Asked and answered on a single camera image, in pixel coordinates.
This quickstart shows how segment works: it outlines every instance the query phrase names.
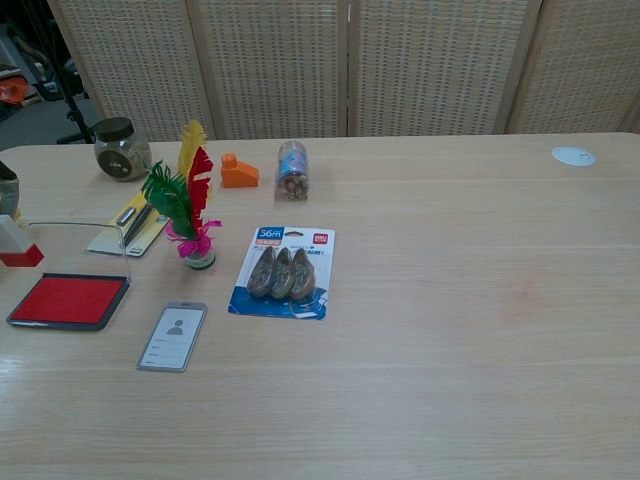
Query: pen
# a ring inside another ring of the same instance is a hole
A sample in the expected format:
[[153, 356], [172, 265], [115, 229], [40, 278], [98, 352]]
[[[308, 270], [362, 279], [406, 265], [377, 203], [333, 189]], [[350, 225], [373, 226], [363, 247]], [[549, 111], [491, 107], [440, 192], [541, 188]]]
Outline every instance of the pen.
[[138, 233], [140, 232], [140, 229], [142, 228], [144, 223], [147, 221], [147, 218], [149, 217], [149, 214], [152, 211], [153, 211], [153, 207], [148, 203], [142, 208], [142, 210], [140, 210], [140, 213], [138, 214], [136, 219], [133, 221], [133, 223], [129, 227], [129, 230], [127, 230], [127, 233], [124, 236], [125, 248], [127, 248], [127, 246], [129, 246], [129, 244], [133, 241], [133, 239], [136, 238], [136, 235], [138, 235]]

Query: pink ribbon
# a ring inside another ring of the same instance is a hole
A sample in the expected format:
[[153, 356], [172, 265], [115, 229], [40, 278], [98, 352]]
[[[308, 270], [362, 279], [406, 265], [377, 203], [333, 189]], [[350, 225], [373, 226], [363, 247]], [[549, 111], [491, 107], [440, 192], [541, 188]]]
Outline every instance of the pink ribbon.
[[173, 229], [173, 222], [169, 222], [166, 235], [169, 241], [180, 242], [180, 245], [178, 245], [178, 253], [181, 258], [188, 257], [194, 253], [204, 255], [213, 248], [213, 240], [207, 235], [209, 228], [221, 226], [222, 222], [220, 220], [210, 220], [198, 229], [198, 235], [195, 240], [189, 240], [188, 238], [178, 235]]

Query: yellow feather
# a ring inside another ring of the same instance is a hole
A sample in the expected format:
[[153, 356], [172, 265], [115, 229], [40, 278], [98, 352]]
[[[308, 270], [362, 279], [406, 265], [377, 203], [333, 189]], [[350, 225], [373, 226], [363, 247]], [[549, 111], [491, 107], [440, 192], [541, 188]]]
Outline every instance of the yellow feather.
[[207, 134], [197, 120], [191, 120], [182, 129], [182, 147], [178, 157], [178, 170], [184, 178], [189, 178], [189, 170], [193, 164], [198, 147], [204, 147]]

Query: white round object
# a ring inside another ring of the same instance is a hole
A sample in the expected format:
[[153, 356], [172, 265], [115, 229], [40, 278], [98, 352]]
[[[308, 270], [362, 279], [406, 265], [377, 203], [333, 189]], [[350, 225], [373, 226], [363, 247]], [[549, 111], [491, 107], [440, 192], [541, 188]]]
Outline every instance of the white round object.
[[590, 167], [597, 160], [593, 153], [578, 147], [558, 147], [552, 153], [556, 160], [572, 167]]

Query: red feather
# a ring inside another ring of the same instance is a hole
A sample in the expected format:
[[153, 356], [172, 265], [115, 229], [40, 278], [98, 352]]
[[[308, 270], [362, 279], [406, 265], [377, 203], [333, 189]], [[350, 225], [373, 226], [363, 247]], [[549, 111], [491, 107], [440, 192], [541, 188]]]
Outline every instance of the red feather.
[[202, 147], [198, 147], [193, 159], [193, 164], [189, 169], [189, 178], [187, 181], [187, 191], [189, 192], [189, 200], [191, 200], [191, 223], [196, 234], [202, 226], [202, 210], [207, 206], [209, 181], [211, 180], [208, 174], [212, 169], [213, 162], [209, 160], [209, 155], [207, 155], [207, 152], [205, 152]]

